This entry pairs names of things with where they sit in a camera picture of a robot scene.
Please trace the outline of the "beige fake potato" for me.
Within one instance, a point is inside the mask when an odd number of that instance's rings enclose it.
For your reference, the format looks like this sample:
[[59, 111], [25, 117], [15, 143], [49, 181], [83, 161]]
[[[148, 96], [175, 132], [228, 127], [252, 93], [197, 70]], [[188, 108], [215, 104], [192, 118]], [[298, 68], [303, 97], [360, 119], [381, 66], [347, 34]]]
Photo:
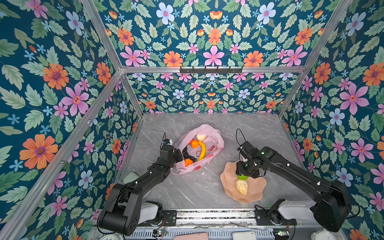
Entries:
[[235, 187], [239, 194], [244, 196], [248, 194], [248, 183], [246, 180], [238, 179], [235, 183]]

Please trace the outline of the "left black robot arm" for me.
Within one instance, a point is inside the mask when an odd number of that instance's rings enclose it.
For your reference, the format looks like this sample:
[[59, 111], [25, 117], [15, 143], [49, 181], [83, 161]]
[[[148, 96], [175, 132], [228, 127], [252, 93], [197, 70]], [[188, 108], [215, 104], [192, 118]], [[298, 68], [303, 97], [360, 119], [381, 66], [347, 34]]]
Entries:
[[125, 236], [134, 233], [139, 225], [144, 195], [162, 183], [169, 176], [171, 168], [182, 160], [180, 150], [172, 145], [163, 145], [157, 161], [143, 176], [125, 185], [114, 185], [97, 220], [98, 229]]

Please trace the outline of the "orange fake fruit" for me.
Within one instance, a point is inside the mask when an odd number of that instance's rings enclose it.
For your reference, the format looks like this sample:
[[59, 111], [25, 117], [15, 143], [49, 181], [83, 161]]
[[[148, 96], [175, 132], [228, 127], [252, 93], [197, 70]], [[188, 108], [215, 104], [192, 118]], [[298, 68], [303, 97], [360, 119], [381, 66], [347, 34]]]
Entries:
[[199, 141], [197, 141], [197, 140], [193, 140], [193, 141], [191, 141], [191, 142], [190, 142], [190, 145], [191, 145], [191, 147], [192, 147], [193, 149], [196, 149], [196, 148], [198, 148], [198, 147], [200, 146]]
[[184, 162], [185, 162], [185, 167], [188, 167], [194, 163], [194, 161], [191, 159], [185, 159]]

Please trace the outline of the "pink plastic bag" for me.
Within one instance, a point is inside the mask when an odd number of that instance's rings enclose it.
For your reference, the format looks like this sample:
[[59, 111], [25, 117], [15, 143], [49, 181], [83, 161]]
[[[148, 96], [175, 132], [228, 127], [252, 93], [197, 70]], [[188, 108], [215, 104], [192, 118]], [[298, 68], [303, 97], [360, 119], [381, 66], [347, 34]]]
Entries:
[[[207, 152], [205, 158], [201, 161], [199, 161], [199, 156], [202, 148], [199, 146], [198, 148], [193, 149], [190, 145], [191, 141], [197, 140], [197, 134], [203, 134], [208, 136], [207, 139], [203, 141], [206, 146]], [[185, 162], [182, 155], [182, 161], [176, 163], [175, 166], [172, 168], [171, 172], [174, 175], [183, 175], [193, 171], [197, 171], [204, 167], [206, 164], [209, 164], [224, 149], [224, 140], [218, 129], [215, 129], [210, 125], [203, 124], [184, 134], [179, 140], [176, 141], [175, 147], [181, 152], [185, 147], [188, 147], [188, 153], [196, 158], [196, 162], [194, 162], [188, 167], [185, 167]]]

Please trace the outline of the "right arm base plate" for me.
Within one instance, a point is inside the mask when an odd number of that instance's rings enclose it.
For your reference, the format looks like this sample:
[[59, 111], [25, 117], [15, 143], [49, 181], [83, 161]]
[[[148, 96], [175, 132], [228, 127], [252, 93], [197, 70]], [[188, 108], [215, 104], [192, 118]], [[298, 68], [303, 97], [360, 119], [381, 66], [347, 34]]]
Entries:
[[258, 226], [296, 226], [296, 220], [285, 219], [278, 211], [270, 211], [260, 207], [255, 208], [255, 219]]

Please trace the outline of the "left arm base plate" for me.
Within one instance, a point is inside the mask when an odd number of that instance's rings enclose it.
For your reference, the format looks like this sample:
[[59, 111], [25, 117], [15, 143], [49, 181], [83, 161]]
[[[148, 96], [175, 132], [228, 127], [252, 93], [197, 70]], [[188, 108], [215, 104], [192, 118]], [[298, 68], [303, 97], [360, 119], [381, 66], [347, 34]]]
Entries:
[[163, 210], [162, 214], [158, 213], [153, 220], [148, 220], [139, 224], [139, 227], [174, 227], [177, 222], [177, 211], [176, 210]]

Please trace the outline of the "pale round fake fruit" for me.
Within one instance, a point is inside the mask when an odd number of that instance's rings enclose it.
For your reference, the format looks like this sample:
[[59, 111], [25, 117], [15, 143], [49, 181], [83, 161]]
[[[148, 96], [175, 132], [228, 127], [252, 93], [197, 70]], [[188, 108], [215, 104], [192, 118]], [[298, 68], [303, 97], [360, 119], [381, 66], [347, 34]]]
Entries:
[[203, 142], [204, 140], [206, 140], [207, 137], [208, 137], [207, 135], [203, 135], [203, 134], [197, 134], [196, 135], [197, 141], [200, 141], [200, 142]]

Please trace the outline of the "green fake custard apple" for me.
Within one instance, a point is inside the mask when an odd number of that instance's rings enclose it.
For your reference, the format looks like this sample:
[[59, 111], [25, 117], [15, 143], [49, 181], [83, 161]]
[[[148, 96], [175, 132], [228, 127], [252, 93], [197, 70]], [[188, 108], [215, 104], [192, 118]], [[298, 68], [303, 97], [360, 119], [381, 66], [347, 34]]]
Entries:
[[244, 176], [244, 175], [241, 175], [241, 176], [237, 176], [238, 177], [238, 180], [239, 181], [246, 181], [248, 179], [247, 176]]

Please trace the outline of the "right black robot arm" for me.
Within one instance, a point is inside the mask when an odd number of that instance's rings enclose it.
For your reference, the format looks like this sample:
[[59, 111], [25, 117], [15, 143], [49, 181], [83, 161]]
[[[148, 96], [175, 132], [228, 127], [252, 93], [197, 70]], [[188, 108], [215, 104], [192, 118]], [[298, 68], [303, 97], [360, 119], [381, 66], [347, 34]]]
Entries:
[[259, 178], [260, 169], [274, 173], [306, 193], [315, 205], [310, 207], [314, 219], [331, 232], [338, 232], [352, 210], [347, 187], [336, 181], [316, 177], [288, 161], [269, 147], [258, 150], [245, 141], [237, 151], [245, 162], [237, 162], [238, 176]]

